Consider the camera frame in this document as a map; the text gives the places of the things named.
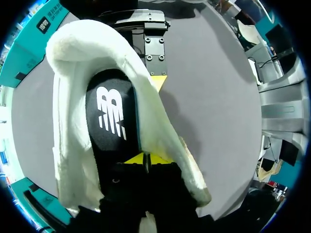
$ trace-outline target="bolt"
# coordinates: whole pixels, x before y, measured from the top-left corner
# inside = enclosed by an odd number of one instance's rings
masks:
[[[118,180],[118,179],[112,179],[112,183],[119,183],[120,182],[120,180]]]

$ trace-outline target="black metal bracket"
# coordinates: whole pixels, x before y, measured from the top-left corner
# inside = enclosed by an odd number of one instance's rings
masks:
[[[120,32],[142,58],[150,75],[167,75],[164,33],[170,23],[156,10],[130,10],[102,14],[97,18]]]

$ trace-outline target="cable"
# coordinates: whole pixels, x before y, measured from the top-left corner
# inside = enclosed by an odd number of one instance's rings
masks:
[[[265,147],[264,150],[270,149],[271,148],[271,144],[269,145],[269,147]]]
[[[274,60],[274,59],[270,59],[270,60],[268,60],[268,61],[265,61],[265,62],[263,63],[263,65],[260,66],[259,68],[260,68],[260,69],[263,68],[265,64],[267,64],[268,62],[272,62],[273,60]]]
[[[275,158],[274,153],[273,153],[273,150],[272,150],[272,147],[271,147],[271,140],[270,140],[270,137],[268,137],[268,140],[269,140],[269,145],[270,145],[269,148],[271,149],[271,153],[272,153],[273,159],[274,159],[274,161],[278,164],[278,161],[277,161],[277,159]]]
[[[279,67],[282,68],[282,65],[280,63],[275,63],[275,62],[267,62],[266,64],[277,64]]]

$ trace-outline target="teal panel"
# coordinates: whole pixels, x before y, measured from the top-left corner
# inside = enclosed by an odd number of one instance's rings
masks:
[[[274,23],[271,23],[267,16],[262,18],[258,23],[256,23],[255,27],[257,28],[257,31],[261,35],[261,37],[267,41],[266,33],[269,32],[272,28],[274,28],[276,25],[280,23],[279,18],[275,15]]]
[[[24,178],[20,181],[17,181],[11,184],[11,187],[17,196],[19,202],[24,206],[27,212],[32,216],[32,218],[42,227],[47,226],[47,224],[36,214],[32,207],[27,203],[24,198],[23,193],[27,190],[30,190],[32,195],[39,201],[39,203],[45,207],[51,214],[53,214],[60,221],[65,224],[69,224],[71,215],[69,212],[60,204],[58,199],[43,189],[39,188],[36,191],[32,191],[30,186],[34,183],[28,178]]]
[[[296,161],[295,166],[283,162],[280,172],[271,176],[270,180],[293,188],[301,170],[301,162]]]
[[[48,40],[67,14],[59,0],[49,0],[27,20],[8,51],[0,71],[0,85],[17,87],[21,80],[16,76],[29,74],[43,60]]]

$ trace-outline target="gray machine part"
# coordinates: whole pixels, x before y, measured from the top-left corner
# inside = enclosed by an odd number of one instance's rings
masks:
[[[101,15],[97,20],[120,33],[132,32],[132,38],[127,39],[134,48],[138,48],[150,75],[167,75],[163,35],[170,23],[165,20],[162,11],[143,9],[114,12]],[[143,45],[135,38],[138,34],[142,35]]]
[[[310,99],[300,59],[282,78],[259,86],[262,133],[286,140],[306,153]]]
[[[297,57],[296,62],[290,71],[288,71],[283,77],[260,85],[258,87],[259,92],[269,91],[277,88],[281,88],[288,85],[293,85],[304,80],[306,74],[304,72],[302,62]]]

